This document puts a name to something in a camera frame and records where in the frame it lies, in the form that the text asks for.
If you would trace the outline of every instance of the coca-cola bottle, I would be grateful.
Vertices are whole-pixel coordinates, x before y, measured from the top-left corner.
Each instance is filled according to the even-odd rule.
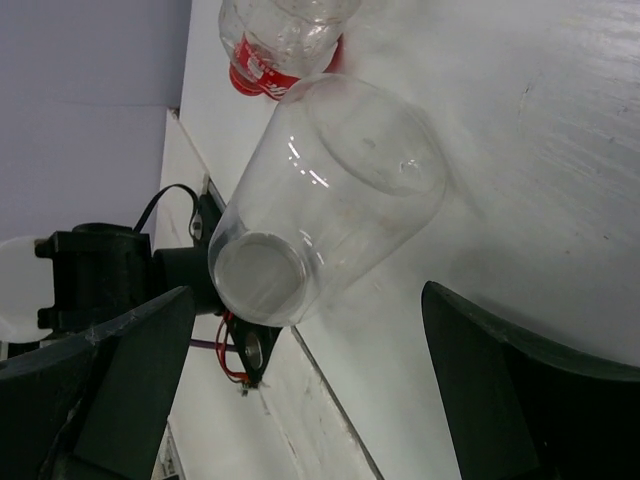
[[[334,71],[347,20],[362,0],[224,0],[220,39],[233,85],[279,100],[301,78]]]

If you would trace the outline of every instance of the black cable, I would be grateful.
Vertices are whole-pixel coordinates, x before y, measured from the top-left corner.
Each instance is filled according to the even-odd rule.
[[[182,183],[174,183],[173,185],[169,185],[168,187],[164,187],[162,190],[160,190],[158,193],[156,193],[153,196],[151,201],[149,201],[149,203],[145,207],[144,211],[142,212],[142,215],[140,215],[140,220],[138,220],[138,222],[136,223],[136,226],[133,227],[133,231],[134,232],[140,233],[142,231],[142,229],[144,228],[145,224],[149,220],[149,217],[153,213],[153,209],[156,208],[156,205],[158,204],[158,201],[162,198],[162,196],[165,193],[167,193],[167,190],[170,190],[170,189],[172,189],[174,187],[180,188],[180,189],[184,190],[185,192],[187,192],[189,194],[189,196],[191,197],[191,200],[193,201],[193,210],[191,211],[191,218],[189,219],[189,235],[191,235],[191,237],[193,237],[193,233],[191,232],[191,224],[193,223],[193,219],[198,214],[198,195],[196,194],[196,192],[193,191],[193,189],[191,187],[187,187],[186,185],[183,185]]]

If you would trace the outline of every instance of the red bottle cap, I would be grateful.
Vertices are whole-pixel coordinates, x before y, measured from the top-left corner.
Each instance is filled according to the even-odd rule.
[[[236,90],[238,90],[243,95],[248,95],[250,97],[255,97],[262,93],[262,89],[258,87],[255,83],[250,82],[233,66],[232,63],[229,64],[229,78],[231,79],[231,85],[233,85]]]

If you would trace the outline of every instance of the red wire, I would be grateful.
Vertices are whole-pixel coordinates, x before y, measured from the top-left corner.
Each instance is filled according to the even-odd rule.
[[[232,319],[233,313],[229,311],[224,312],[224,314],[222,315],[222,320],[220,321],[220,326],[218,327],[218,332],[216,333],[216,355],[218,356],[218,362],[220,363],[222,371],[227,375],[227,377],[229,377],[229,380],[234,383],[249,383],[249,375],[247,375],[245,372],[234,372],[227,366],[227,342],[229,341],[230,334],[228,322],[230,322]],[[226,327],[226,330],[224,333],[224,341],[221,342],[220,336],[223,326]]]

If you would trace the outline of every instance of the red bottle label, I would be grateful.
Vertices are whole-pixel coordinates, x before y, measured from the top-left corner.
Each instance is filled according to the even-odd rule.
[[[300,80],[269,67],[244,35],[236,46],[235,55],[247,76],[274,100],[280,100]]]

